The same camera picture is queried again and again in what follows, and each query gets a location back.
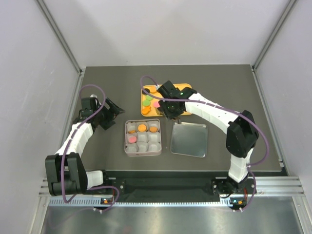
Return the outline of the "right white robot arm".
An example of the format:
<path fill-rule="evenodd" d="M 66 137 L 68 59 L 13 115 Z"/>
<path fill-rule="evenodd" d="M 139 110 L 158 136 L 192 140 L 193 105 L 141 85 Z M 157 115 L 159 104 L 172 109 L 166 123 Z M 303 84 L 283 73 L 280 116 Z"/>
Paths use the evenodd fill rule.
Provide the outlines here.
<path fill-rule="evenodd" d="M 259 138 L 258 130 L 250 124 L 253 115 L 248 111 L 231 113 L 218 104 L 207 100 L 196 90 L 186 87 L 176 88 L 170 81 L 156 90 L 162 99 L 158 110 L 167 119 L 178 119 L 184 112 L 194 114 L 218 127 L 226 134 L 226 149 L 231 154 L 230 169 L 220 194 L 239 193 L 245 188 L 248 177 L 247 165 Z"/>

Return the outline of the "metal tongs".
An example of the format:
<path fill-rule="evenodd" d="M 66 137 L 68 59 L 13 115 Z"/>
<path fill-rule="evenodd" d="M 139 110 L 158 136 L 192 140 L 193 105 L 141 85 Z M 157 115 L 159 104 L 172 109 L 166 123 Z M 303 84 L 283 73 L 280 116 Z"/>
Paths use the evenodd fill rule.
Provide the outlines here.
<path fill-rule="evenodd" d="M 170 118 L 170 119 L 168 119 L 168 120 L 171 120 L 171 121 L 173 121 L 173 122 L 175 122 L 175 123 L 177 123 L 177 124 L 181 124 L 181 123 L 182 123 L 180 117 Z"/>

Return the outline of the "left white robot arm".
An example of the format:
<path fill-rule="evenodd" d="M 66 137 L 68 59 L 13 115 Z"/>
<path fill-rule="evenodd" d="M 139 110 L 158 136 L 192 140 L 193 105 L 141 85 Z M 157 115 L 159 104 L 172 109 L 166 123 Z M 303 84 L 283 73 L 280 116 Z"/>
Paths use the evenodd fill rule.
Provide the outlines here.
<path fill-rule="evenodd" d="M 52 196 L 84 194 L 95 188 L 99 193 L 109 191 L 111 182 L 101 170 L 87 172 L 81 156 L 97 127 L 107 130 L 115 118 L 125 111 L 109 98 L 102 104 L 97 96 L 81 99 L 81 109 L 62 147 L 45 159 L 49 193 Z"/>

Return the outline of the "tan dotted round cookie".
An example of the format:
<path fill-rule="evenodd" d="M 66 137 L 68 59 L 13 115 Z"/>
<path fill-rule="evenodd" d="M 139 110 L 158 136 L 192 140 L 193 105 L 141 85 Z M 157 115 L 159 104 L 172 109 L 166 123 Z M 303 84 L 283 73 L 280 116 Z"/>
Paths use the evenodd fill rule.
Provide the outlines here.
<path fill-rule="evenodd" d="M 137 130 L 138 130 L 139 132 L 145 132 L 145 131 L 147 131 L 147 129 L 148 129 L 147 125 L 146 125 L 146 124 L 143 124 L 143 123 L 141 123 L 141 124 L 139 124 L 139 125 L 137 126 Z"/>

